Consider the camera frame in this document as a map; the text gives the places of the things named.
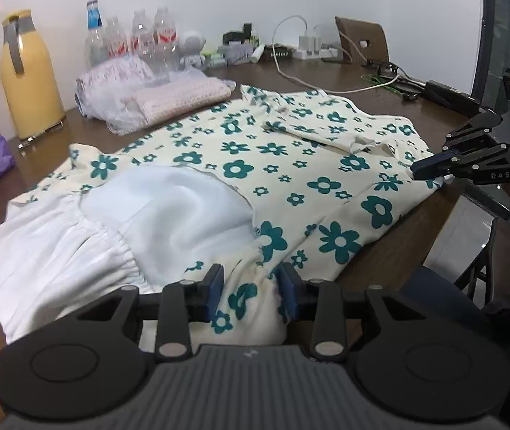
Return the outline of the cream teal flower dress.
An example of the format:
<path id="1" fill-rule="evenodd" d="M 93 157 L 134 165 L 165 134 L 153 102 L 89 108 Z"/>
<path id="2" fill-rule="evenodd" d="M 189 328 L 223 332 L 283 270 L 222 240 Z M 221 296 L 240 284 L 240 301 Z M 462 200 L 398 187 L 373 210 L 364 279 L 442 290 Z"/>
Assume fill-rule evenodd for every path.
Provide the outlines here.
<path id="1" fill-rule="evenodd" d="M 118 152 L 71 145 L 11 200 L 0 224 L 0 325 L 8 342 L 129 285 L 158 293 L 224 267 L 193 345 L 277 345 L 288 315 L 274 271 L 332 281 L 440 187 L 409 119 L 321 90 L 243 86 L 225 102 Z"/>

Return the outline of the brown cardboard stand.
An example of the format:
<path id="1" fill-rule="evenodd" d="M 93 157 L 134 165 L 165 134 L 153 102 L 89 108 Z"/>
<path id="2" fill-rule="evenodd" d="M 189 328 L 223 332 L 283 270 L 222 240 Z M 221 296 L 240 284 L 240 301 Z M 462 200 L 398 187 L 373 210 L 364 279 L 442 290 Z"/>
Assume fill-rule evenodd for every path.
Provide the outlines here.
<path id="1" fill-rule="evenodd" d="M 386 36 L 380 24 L 342 16 L 336 16 L 334 22 L 345 62 L 367 66 L 370 61 L 389 60 Z"/>

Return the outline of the white charger adapter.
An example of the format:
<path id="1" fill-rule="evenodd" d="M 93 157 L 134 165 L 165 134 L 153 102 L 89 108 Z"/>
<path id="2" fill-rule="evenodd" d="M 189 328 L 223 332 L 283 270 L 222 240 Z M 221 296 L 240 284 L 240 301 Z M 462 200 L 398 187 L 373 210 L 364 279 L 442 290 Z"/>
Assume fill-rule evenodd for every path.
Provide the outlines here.
<path id="1" fill-rule="evenodd" d="M 318 36 L 301 35 L 299 50 L 307 53 L 319 53 L 322 48 L 322 38 Z"/>

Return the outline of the white power strip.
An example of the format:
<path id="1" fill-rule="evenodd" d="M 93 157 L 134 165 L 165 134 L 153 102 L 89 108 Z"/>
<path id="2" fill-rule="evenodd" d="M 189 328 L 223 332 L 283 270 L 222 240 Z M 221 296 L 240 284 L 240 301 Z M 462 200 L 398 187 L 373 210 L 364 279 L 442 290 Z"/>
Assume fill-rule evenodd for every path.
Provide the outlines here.
<path id="1" fill-rule="evenodd" d="M 329 47 L 326 49 L 319 49 L 316 51 L 303 51 L 302 49 L 296 49 L 293 52 L 293 59 L 301 61 L 309 60 L 327 60 L 327 61 L 338 61 L 341 60 L 341 54 L 338 47 Z"/>

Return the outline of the dark green flat box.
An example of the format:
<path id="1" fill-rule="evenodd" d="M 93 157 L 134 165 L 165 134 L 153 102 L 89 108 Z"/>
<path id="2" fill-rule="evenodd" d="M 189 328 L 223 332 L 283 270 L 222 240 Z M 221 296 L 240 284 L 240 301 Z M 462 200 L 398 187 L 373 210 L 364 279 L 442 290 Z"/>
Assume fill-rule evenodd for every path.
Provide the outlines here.
<path id="1" fill-rule="evenodd" d="M 291 59 L 294 49 L 282 44 L 270 44 L 266 46 L 266 52 L 271 60 L 274 59 Z"/>

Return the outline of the pink striped folded garment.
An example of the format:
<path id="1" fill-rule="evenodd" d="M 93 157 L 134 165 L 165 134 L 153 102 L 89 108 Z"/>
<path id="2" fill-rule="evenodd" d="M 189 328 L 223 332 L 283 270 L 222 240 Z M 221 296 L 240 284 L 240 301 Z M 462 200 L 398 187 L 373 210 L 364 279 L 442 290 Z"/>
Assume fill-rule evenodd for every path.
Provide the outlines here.
<path id="1" fill-rule="evenodd" d="M 185 78 L 162 86 L 146 87 L 133 93 L 124 103 L 144 126 L 159 124 L 178 115 L 226 101 L 236 83 L 218 78 Z"/>

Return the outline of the pink floral folded garment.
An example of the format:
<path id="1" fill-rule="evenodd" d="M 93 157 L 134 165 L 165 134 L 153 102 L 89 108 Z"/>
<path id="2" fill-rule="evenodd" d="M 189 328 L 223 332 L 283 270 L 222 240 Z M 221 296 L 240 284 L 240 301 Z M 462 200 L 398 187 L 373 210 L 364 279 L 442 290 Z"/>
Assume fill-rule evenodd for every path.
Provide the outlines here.
<path id="1" fill-rule="evenodd" d="M 155 78 L 149 65 L 137 56 L 113 58 L 76 79 L 75 100 L 83 115 L 102 118 L 108 112 L 121 111 L 125 98 Z"/>

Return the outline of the black small box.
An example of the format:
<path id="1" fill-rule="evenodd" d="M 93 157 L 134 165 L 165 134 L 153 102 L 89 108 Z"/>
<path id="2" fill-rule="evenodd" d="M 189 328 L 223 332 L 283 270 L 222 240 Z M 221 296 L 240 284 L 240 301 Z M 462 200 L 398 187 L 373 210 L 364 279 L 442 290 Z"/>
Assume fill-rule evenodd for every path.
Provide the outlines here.
<path id="1" fill-rule="evenodd" d="M 249 37 L 244 32 L 239 31 L 230 31 L 224 33 L 222 36 L 222 41 L 225 46 L 230 44 L 243 44 L 245 41 L 248 41 Z"/>

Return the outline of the green white small boxes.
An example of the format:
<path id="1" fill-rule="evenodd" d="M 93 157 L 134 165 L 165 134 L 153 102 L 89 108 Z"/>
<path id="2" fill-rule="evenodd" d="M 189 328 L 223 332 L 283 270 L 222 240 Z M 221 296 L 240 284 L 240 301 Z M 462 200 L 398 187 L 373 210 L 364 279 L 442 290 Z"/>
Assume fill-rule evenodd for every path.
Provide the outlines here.
<path id="1" fill-rule="evenodd" d="M 219 52 L 208 52 L 205 55 L 206 68 L 218 68 L 227 65 L 225 56 Z"/>

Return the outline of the yellow thermos jug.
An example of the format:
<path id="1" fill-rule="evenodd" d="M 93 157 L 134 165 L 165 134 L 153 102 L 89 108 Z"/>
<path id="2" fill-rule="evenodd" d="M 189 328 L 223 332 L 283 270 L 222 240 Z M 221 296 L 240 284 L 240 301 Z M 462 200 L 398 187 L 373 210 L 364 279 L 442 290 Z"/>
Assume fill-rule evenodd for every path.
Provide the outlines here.
<path id="1" fill-rule="evenodd" d="M 48 48 L 30 10 L 6 16 L 0 80 L 20 149 L 62 126 L 65 111 Z"/>

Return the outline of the right plastic water bottle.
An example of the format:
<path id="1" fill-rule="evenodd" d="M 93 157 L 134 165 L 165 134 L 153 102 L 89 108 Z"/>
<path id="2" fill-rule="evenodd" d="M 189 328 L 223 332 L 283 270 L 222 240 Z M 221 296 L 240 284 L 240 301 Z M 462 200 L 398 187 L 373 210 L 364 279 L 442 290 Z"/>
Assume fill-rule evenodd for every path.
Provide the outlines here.
<path id="1" fill-rule="evenodd" d="M 157 9 L 153 34 L 156 66 L 161 72 L 175 71 L 178 64 L 176 60 L 177 32 L 175 20 L 167 6 Z"/>

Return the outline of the plastic water bottle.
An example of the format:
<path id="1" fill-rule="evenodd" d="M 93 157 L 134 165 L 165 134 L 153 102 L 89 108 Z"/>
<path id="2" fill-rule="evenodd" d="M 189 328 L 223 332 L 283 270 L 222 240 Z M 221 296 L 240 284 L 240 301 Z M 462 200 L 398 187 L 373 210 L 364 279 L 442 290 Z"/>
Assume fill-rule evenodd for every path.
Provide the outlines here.
<path id="1" fill-rule="evenodd" d="M 139 56 L 146 62 L 153 59 L 155 43 L 152 24 L 144 9 L 134 12 L 130 45 L 135 56 Z"/>
<path id="2" fill-rule="evenodd" d="M 176 60 L 177 32 L 175 20 L 167 6 L 157 9 L 153 34 L 156 66 L 161 72 L 175 71 L 178 64 Z"/>
<path id="3" fill-rule="evenodd" d="M 105 41 L 109 58 L 128 55 L 128 38 L 116 16 L 107 19 Z"/>

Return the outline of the left plastic water bottle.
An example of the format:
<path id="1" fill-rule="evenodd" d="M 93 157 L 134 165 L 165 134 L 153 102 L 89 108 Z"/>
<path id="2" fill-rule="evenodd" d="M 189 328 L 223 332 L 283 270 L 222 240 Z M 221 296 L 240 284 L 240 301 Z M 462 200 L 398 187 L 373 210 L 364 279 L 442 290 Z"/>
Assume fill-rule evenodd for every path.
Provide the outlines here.
<path id="1" fill-rule="evenodd" d="M 128 38 L 116 16 L 107 19 L 105 41 L 109 58 L 128 55 Z"/>

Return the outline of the blue label glass bottle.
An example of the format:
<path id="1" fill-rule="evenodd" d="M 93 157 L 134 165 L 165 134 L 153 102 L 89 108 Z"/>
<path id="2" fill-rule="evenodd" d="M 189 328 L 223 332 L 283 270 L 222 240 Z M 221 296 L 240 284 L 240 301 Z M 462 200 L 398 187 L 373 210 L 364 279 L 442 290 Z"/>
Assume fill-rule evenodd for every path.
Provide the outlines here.
<path id="1" fill-rule="evenodd" d="M 97 0 L 87 2 L 88 36 L 85 42 L 85 58 L 89 69 L 108 59 L 107 45 Z"/>

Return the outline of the middle plastic water bottle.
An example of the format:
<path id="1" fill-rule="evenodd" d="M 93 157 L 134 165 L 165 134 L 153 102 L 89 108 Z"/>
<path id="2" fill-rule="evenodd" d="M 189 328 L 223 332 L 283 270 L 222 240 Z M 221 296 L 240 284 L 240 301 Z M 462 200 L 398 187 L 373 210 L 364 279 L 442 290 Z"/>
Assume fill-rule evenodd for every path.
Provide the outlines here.
<path id="1" fill-rule="evenodd" d="M 134 12 L 130 45 L 135 56 L 139 56 L 146 62 L 153 59 L 155 43 L 152 24 L 144 9 Z"/>

